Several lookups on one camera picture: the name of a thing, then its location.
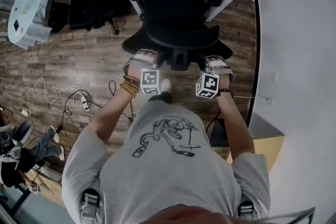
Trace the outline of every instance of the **wooden floor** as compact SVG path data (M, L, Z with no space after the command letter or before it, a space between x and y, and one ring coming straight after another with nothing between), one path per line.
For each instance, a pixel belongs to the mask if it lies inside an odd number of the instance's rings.
M254 0L234 0L209 24L220 25L221 41L234 52L228 63L236 75L232 84L235 95L251 96L253 88L257 46L255 10ZM106 25L91 31L71 32L65 28L61 33L52 35L49 43L35 45L27 51L9 42L0 43L0 106L5 109L0 115L4 123L12 122L18 127L26 120L20 112L21 105L28 105L27 91L41 77L46 80L50 101L55 98L52 86L58 91L71 86L88 91L94 102L105 104L111 98L109 81L114 80L119 88L123 80L122 68L131 56L122 50L121 44L141 27L135 12L116 18L114 22L120 29L119 36L113 36L110 26ZM162 74L164 78L172 80L174 102L190 102L181 105L197 113L207 126L217 113L218 105L215 100L191 102L204 100L191 94L200 77L198 67L191 66L189 71L181 72L163 66ZM41 81L29 93L31 119L34 121L32 137L40 137L50 125L58 127L61 124L65 101L73 92L74 90L68 89L58 95L56 102L49 104ZM82 108L79 99L80 96L77 95L76 103ZM146 101L144 95L139 95L133 101L134 111ZM243 117L246 117L250 100L236 98L235 101ZM71 110L72 116L65 114L60 134L66 157L90 120L89 116L74 106L72 99L67 102L67 108ZM98 109L93 105L89 113L95 114ZM123 145L129 126L129 120L122 116L108 142L109 151L114 152ZM31 148L35 144L34 139L27 147ZM53 164L54 168L62 170L65 162L55 161Z

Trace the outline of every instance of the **gray t-shirt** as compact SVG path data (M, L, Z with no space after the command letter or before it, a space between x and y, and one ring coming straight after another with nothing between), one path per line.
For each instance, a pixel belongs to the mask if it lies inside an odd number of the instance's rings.
M62 197L75 223L90 187L100 195L101 223L139 224L178 204L236 216L248 198L254 218L268 215L270 207L265 156L243 153L228 164L211 149L196 114L162 101L138 112L127 142L112 156L95 132L83 130L62 179Z

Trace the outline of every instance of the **chair leg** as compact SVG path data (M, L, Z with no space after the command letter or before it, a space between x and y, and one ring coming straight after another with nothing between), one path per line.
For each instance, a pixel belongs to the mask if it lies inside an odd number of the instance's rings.
M110 23L110 26L112 27L112 33L117 36L119 34L119 30L116 29L116 27L114 26L114 23L112 21L112 19L109 19L109 23Z

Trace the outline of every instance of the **white sneaker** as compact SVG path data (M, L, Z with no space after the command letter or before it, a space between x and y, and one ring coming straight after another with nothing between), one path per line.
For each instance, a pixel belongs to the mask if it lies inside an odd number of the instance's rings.
M52 137L52 139L54 139L54 141L58 144L59 141L60 141L60 139L59 139L59 135L58 135L58 133L56 133L56 129L55 129L55 127L50 126L50 128L52 128L52 130L54 131L54 136Z
M164 79L161 82L161 92L171 92L172 90L172 82L169 79Z
M64 147L63 146L60 146L60 149L61 149L61 155L59 155L58 157L59 157L59 159L61 160L61 161L64 161L64 159L65 159L65 156L64 156Z

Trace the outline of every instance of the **round white table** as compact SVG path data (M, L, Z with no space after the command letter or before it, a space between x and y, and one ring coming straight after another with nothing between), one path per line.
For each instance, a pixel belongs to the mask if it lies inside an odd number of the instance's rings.
M45 26L48 0L15 0L8 20L9 40L28 49L36 41L47 42L51 28Z

